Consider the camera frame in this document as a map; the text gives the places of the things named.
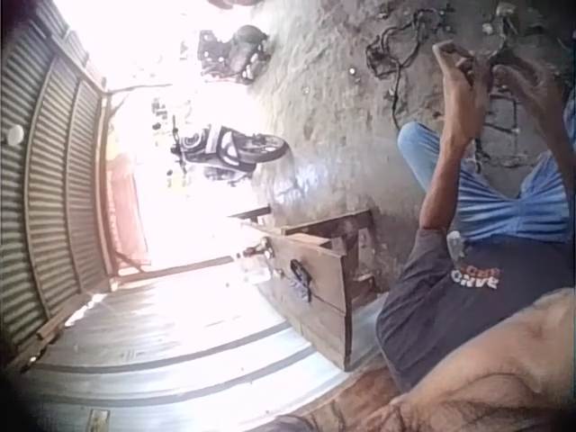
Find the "leg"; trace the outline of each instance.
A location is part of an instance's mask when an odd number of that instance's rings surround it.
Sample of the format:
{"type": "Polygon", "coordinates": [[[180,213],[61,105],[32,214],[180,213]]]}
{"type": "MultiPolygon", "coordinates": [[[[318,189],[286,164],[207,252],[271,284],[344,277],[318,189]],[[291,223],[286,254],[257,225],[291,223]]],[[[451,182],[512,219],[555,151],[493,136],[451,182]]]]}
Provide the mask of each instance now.
{"type": "MultiPolygon", "coordinates": [[[[564,125],[576,149],[576,104],[574,91],[564,110],[564,125]]],[[[573,233],[573,213],[569,212],[562,177],[550,151],[524,179],[520,188],[520,208],[516,235],[542,241],[566,241],[573,233]]]]}
{"type": "MultiPolygon", "coordinates": [[[[426,126],[411,122],[402,127],[398,147],[426,191],[438,161],[440,138],[426,126]]],[[[494,191],[482,177],[462,166],[456,224],[466,240],[509,234],[515,226],[515,206],[514,201],[494,191]]]]}

